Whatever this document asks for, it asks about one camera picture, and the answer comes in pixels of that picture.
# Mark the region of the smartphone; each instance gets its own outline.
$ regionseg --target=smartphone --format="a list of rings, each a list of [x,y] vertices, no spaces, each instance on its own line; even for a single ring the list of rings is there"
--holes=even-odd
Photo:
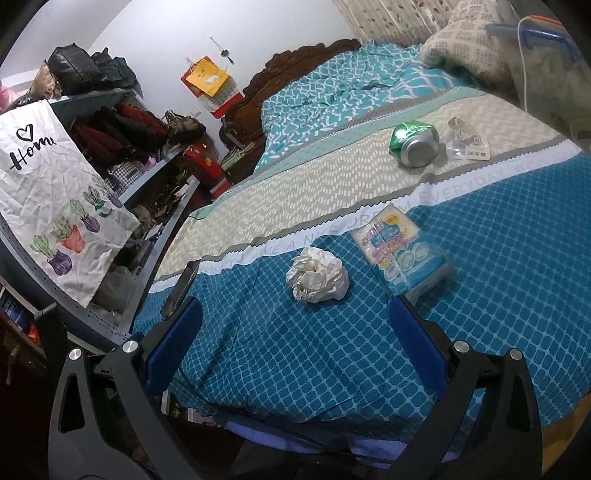
[[[164,320],[171,318],[177,308],[182,304],[193,280],[195,280],[195,277],[197,276],[200,263],[201,260],[193,260],[192,262],[189,262],[183,270],[183,273],[181,273],[177,284],[174,286],[172,292],[170,292],[170,295],[160,310],[160,315],[162,315]]]

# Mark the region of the metal screw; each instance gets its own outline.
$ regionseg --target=metal screw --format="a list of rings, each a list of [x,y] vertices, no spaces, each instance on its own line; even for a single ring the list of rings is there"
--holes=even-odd
[[[74,348],[68,355],[68,357],[70,357],[70,360],[78,360],[81,356],[82,350],[80,350],[79,348]]]
[[[517,348],[512,348],[509,350],[509,355],[513,360],[521,360],[523,358],[523,353],[521,353],[521,351]]]
[[[464,340],[455,341],[453,347],[460,353],[466,353],[470,349],[470,345],[468,345]]]
[[[123,344],[123,351],[125,353],[135,352],[136,348],[138,347],[138,342],[135,340],[128,340]]]

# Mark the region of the window curtain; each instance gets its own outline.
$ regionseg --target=window curtain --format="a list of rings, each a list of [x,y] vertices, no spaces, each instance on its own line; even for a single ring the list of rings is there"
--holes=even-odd
[[[447,25],[459,0],[333,0],[361,43],[425,42]]]

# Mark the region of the carved wooden headboard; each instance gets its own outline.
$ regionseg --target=carved wooden headboard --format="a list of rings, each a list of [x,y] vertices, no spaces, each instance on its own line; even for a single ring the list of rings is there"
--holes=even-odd
[[[250,85],[244,89],[244,98],[228,110],[225,126],[220,130],[222,141],[230,149],[235,145],[227,134],[233,135],[244,145],[254,142],[254,150],[258,151],[258,158],[260,158],[266,141],[261,124],[262,103],[336,54],[358,50],[360,46],[357,40],[338,40],[330,47],[319,43],[313,47],[307,46],[296,51],[288,50],[273,55],[265,65],[265,69],[257,73]]]

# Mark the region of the white tissue paper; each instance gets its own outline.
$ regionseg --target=white tissue paper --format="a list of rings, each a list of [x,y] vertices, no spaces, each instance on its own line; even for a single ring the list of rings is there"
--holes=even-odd
[[[294,258],[285,275],[293,287],[296,300],[318,303],[342,299],[349,289],[349,276],[343,262],[332,253],[316,247],[306,247]]]

